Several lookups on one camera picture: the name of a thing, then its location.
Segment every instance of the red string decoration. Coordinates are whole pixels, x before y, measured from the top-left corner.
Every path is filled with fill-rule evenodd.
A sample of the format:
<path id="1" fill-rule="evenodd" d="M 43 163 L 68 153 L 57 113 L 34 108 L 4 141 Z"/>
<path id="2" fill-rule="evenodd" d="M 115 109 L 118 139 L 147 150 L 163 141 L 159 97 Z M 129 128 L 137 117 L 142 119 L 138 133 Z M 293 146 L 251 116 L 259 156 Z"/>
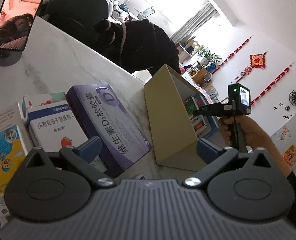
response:
<path id="1" fill-rule="evenodd" d="M 273 82 L 271 82 L 271 84 L 264 91 L 262 91 L 259 96 L 257 96 L 254 100 L 252 100 L 251 105 L 253 105 L 255 101 L 262 98 L 271 89 L 271 87 L 274 84 L 276 84 L 286 73 L 288 73 L 290 68 L 292 67 L 292 65 L 293 65 L 293 63 L 289 67 L 287 67 Z"/>
<path id="2" fill-rule="evenodd" d="M 249 75 L 253 68 L 265 68 L 266 67 L 266 57 L 264 54 L 250 55 L 250 66 L 246 67 L 234 80 L 232 83 L 236 83 L 244 78 L 245 75 Z"/>
<path id="3" fill-rule="evenodd" d="M 228 60 L 230 60 L 239 50 L 241 50 L 242 49 L 242 47 L 243 46 L 245 46 L 249 41 L 250 41 L 250 39 L 253 37 L 253 35 L 250 37 L 250 38 L 248 38 L 248 39 L 246 39 L 245 41 L 244 41 L 244 43 L 243 44 L 241 44 L 239 47 L 238 47 L 238 49 L 236 49 L 233 53 L 231 53 L 231 54 L 229 54 L 229 56 L 221 63 L 221 64 L 219 64 L 219 65 L 217 65 L 216 66 L 216 69 L 215 69 L 215 71 L 213 72 L 213 74 L 219 69 L 219 68 L 221 68 L 223 65 L 225 65 L 227 62 L 228 62 Z"/>

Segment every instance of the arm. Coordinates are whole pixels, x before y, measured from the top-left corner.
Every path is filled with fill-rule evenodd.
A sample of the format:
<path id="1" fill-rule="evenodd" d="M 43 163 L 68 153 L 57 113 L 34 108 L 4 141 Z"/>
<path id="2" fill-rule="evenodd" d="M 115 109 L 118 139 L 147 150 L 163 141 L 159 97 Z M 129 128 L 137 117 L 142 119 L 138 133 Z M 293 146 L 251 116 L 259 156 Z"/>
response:
<path id="1" fill-rule="evenodd" d="M 266 148 L 278 164 L 282 173 L 287 177 L 291 173 L 291 170 L 280 155 L 270 136 L 254 120 L 246 115 L 236 116 L 235 121 L 241 125 L 241 129 L 245 133 L 247 146 L 250 146 L 254 150 L 258 147 Z M 233 124 L 233 117 L 225 120 L 221 119 L 220 122 L 222 124 L 222 135 L 225 139 L 230 140 L 231 132 L 228 130 L 227 125 Z"/>

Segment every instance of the mirror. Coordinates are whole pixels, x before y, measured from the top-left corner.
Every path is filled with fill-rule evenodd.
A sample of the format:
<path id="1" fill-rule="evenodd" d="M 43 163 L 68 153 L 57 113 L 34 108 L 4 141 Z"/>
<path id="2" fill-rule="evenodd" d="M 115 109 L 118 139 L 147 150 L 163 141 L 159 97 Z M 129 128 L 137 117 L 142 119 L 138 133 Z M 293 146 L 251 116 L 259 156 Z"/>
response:
<path id="1" fill-rule="evenodd" d="M 36 11 L 43 0 L 4 0 L 0 9 L 0 49 L 25 49 Z"/>

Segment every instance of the curtain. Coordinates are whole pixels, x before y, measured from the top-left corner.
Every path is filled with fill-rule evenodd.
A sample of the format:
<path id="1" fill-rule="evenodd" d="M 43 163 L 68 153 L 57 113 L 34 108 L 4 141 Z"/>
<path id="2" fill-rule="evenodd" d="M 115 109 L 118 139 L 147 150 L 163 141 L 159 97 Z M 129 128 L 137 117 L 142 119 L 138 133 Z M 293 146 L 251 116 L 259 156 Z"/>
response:
<path id="1" fill-rule="evenodd" d="M 217 14 L 216 9 L 210 2 L 198 11 L 192 18 L 190 18 L 178 31 L 170 36 L 174 43 L 186 43 L 191 35 L 198 30 L 203 24 Z"/>

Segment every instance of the medicine box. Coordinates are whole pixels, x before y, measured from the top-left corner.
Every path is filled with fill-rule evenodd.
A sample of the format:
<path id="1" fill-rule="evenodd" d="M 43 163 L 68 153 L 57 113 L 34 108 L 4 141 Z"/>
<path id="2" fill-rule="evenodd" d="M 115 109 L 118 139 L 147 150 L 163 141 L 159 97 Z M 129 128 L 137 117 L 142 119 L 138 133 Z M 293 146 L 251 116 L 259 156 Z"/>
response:
<path id="1" fill-rule="evenodd" d="M 18 126 L 29 152 L 33 148 L 33 143 L 26 129 L 24 115 L 18 102 L 0 111 L 0 132 L 13 125 Z"/>
<path id="2" fill-rule="evenodd" d="M 50 94 L 38 94 L 33 96 L 24 96 L 22 103 L 22 111 L 24 117 L 26 117 L 26 109 L 34 106 L 43 106 L 51 103 L 56 103 L 62 100 L 66 100 L 65 93 L 50 93 Z"/>
<path id="3" fill-rule="evenodd" d="M 0 228 L 10 216 L 4 201 L 5 188 L 15 171 L 28 154 L 17 125 L 0 131 Z"/>
<path id="4" fill-rule="evenodd" d="M 99 157 L 108 176 L 117 177 L 152 149 L 110 85 L 73 86 L 67 100 L 87 137 L 101 137 Z"/>
<path id="5" fill-rule="evenodd" d="M 28 108 L 27 124 L 34 145 L 45 152 L 58 152 L 62 147 L 77 147 L 87 141 L 65 100 Z"/>

